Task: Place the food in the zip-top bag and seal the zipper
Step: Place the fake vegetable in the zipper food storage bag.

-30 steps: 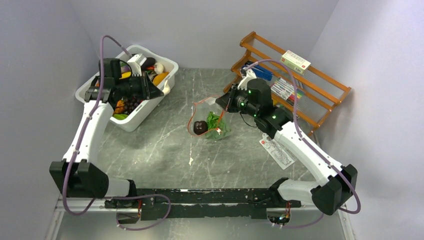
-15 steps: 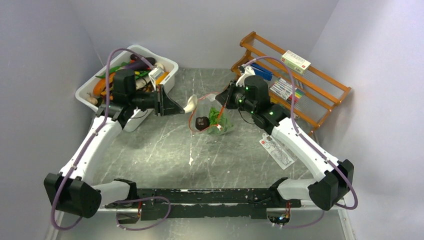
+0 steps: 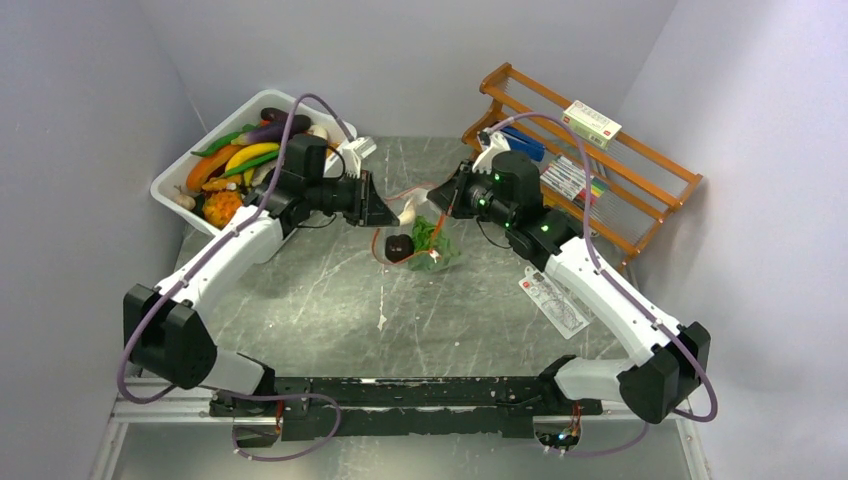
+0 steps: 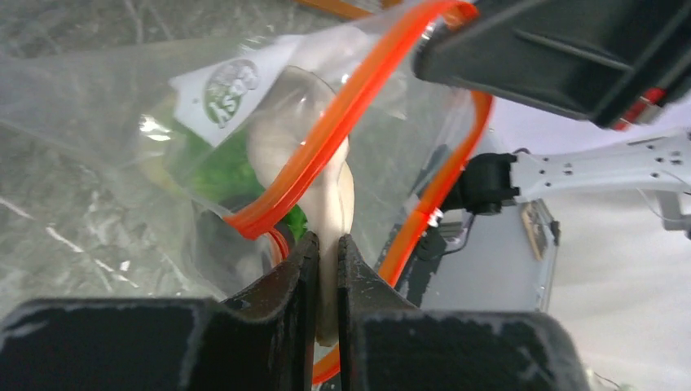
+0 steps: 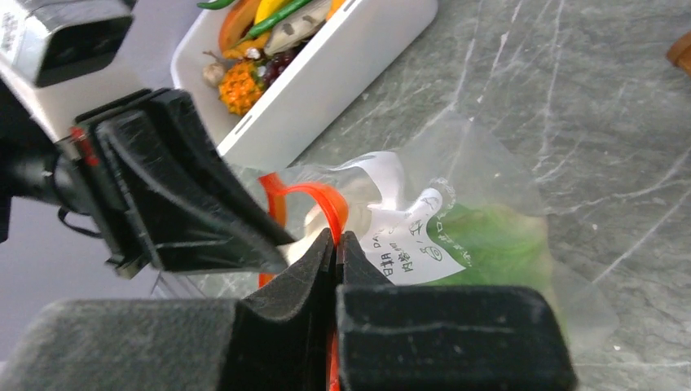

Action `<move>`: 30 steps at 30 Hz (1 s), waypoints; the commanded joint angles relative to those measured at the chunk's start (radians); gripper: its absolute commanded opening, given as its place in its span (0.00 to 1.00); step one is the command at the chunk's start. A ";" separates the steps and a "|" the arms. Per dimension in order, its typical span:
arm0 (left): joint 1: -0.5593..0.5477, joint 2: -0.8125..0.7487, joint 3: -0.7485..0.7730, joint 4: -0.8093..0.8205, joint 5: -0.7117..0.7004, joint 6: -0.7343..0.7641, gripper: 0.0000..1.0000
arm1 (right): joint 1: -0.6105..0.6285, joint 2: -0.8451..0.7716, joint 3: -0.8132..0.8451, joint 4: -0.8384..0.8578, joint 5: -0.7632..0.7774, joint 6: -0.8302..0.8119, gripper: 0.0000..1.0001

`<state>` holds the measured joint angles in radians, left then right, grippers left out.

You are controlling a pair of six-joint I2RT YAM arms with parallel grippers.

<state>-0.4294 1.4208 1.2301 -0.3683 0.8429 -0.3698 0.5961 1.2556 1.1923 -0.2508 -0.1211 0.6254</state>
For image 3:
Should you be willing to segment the clear zip bag orange zipper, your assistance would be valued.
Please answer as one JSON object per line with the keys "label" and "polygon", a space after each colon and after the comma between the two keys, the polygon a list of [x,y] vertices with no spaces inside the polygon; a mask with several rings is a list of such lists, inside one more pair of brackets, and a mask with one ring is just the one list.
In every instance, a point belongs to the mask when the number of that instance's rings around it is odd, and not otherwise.
{"label": "clear zip bag orange zipper", "polygon": [[434,184],[424,183],[385,199],[399,224],[379,227],[372,236],[371,254],[384,267],[436,273],[465,262],[458,234],[427,197],[434,188]]}

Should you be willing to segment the green napa cabbage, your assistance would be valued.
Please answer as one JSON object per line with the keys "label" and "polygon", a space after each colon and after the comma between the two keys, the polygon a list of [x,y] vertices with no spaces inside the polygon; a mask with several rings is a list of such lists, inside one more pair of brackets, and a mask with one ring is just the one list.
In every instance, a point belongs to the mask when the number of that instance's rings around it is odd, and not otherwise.
{"label": "green napa cabbage", "polygon": [[406,262],[411,271],[435,273],[455,266],[462,260],[458,244],[446,234],[444,228],[437,231],[437,224],[425,216],[417,216],[411,237],[415,253]]}

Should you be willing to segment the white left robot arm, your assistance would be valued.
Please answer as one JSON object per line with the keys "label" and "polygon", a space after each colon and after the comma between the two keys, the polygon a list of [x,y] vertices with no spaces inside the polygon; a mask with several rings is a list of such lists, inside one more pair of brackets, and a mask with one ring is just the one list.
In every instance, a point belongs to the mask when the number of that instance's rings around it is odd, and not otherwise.
{"label": "white left robot arm", "polygon": [[250,191],[229,224],[198,254],[155,287],[137,284],[125,294],[125,363],[171,387],[233,392],[254,416],[273,409],[274,370],[217,346],[204,317],[251,266],[268,261],[316,212],[338,215],[353,226],[398,225],[371,173],[361,166],[375,151],[374,140],[359,137],[335,151],[342,166],[337,176],[325,173],[328,148],[320,137],[292,137],[274,172]]}

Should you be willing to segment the white mushroom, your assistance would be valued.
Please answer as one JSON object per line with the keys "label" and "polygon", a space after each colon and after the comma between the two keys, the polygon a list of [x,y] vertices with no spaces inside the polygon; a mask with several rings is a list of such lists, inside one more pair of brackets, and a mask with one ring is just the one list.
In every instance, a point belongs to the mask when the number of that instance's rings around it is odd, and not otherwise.
{"label": "white mushroom", "polygon": [[418,214],[419,206],[427,201],[427,191],[415,191],[406,197],[406,201],[401,213],[398,215],[399,225],[406,226],[415,222]]}

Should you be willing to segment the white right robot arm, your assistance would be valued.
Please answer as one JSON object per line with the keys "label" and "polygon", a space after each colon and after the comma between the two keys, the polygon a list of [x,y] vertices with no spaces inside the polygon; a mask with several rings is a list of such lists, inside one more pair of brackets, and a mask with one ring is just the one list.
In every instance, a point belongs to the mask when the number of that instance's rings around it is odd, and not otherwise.
{"label": "white right robot arm", "polygon": [[708,330],[665,314],[591,252],[576,218],[545,205],[539,169],[525,154],[498,153],[487,173],[463,161],[427,198],[454,219],[503,228],[516,255],[575,294],[624,348],[624,359],[575,358],[558,367],[539,389],[548,412],[565,413],[577,400],[605,400],[659,424],[682,415],[680,404],[707,383]]}

